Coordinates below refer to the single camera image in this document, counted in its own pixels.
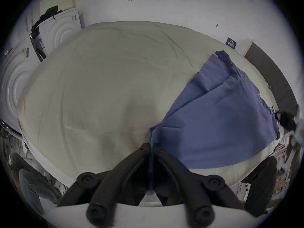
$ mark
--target clothing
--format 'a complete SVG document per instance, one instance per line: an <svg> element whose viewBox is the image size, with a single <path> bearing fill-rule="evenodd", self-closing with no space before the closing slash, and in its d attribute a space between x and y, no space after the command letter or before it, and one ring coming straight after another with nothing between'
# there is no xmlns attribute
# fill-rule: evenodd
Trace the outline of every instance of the clothing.
<svg viewBox="0 0 304 228"><path fill-rule="evenodd" d="M34 211L40 215L44 214L39 197L48 199L53 203L58 202L59 191L48 182L45 176L30 166L17 153L13 154L12 166L19 176L21 191L25 200Z"/></svg>
<svg viewBox="0 0 304 228"><path fill-rule="evenodd" d="M266 158L250 173L243 183L250 183L250 190L244 209L255 217L266 213L277 178L277 160L274 156Z"/></svg>
<svg viewBox="0 0 304 228"><path fill-rule="evenodd" d="M151 146L160 144L188 168L240 163L280 136L257 87L225 51L216 54L150 129Z"/></svg>

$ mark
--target white wall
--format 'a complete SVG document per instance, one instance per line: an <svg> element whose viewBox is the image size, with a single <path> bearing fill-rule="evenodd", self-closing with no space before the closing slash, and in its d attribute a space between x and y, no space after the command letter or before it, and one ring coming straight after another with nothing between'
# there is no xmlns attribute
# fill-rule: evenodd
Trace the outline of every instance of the white wall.
<svg viewBox="0 0 304 228"><path fill-rule="evenodd" d="M300 49L272 0L75 0L75 5L85 26L132 20L181 25L223 43L230 37L240 54L253 39L285 75L297 101L304 95Z"/></svg>

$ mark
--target black garment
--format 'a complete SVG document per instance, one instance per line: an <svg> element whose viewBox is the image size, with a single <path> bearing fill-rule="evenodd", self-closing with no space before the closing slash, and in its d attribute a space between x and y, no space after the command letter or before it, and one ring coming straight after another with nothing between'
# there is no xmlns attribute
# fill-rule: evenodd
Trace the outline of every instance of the black garment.
<svg viewBox="0 0 304 228"><path fill-rule="evenodd" d="M277 160L271 156L266 158L250 173L243 183L250 183L250 190L244 209L255 217L266 213L275 188L277 177Z"/></svg>

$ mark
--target person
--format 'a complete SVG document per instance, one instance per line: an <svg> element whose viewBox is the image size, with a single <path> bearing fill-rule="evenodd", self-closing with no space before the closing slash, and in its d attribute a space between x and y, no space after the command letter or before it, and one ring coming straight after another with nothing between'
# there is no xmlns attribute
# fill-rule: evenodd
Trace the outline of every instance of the person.
<svg viewBox="0 0 304 228"><path fill-rule="evenodd" d="M59 181L56 181L53 186L50 174L45 173L45 176L42 175L17 153L12 155L10 169L19 178L20 188L25 201L40 215L44 214L44 210L39 197L48 199L56 204L66 191L65 186Z"/></svg>
<svg viewBox="0 0 304 228"><path fill-rule="evenodd" d="M277 178L277 159L267 157L241 182L251 184L244 209L255 217L266 214Z"/></svg>

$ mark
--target small sign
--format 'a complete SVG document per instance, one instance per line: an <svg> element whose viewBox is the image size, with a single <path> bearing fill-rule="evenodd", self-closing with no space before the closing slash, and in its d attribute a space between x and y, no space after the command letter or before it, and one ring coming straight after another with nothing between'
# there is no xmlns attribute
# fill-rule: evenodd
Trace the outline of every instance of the small sign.
<svg viewBox="0 0 304 228"><path fill-rule="evenodd" d="M232 40L231 38L228 37L227 41L226 41L226 45L230 46L232 49L235 48L236 46L236 42L234 40Z"/></svg>

